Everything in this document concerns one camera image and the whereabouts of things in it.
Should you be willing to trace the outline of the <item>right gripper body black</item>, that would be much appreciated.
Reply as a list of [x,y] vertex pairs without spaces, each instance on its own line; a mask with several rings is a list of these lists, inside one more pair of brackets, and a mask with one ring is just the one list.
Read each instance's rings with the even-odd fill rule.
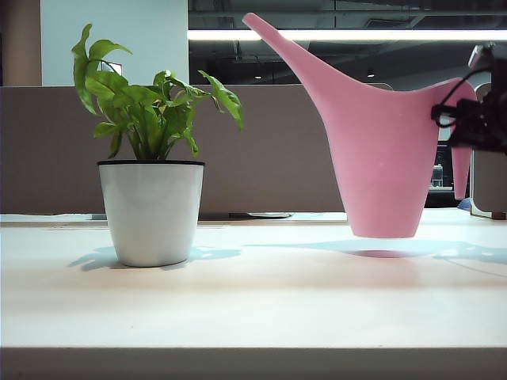
[[506,154],[506,97],[457,103],[456,127],[449,139],[454,147]]

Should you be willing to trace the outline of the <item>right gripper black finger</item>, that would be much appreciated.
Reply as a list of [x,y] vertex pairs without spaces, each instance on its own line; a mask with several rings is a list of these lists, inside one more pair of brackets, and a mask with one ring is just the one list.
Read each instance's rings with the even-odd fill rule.
[[431,108],[431,119],[440,128],[455,127],[459,117],[459,109],[456,106],[435,104]]

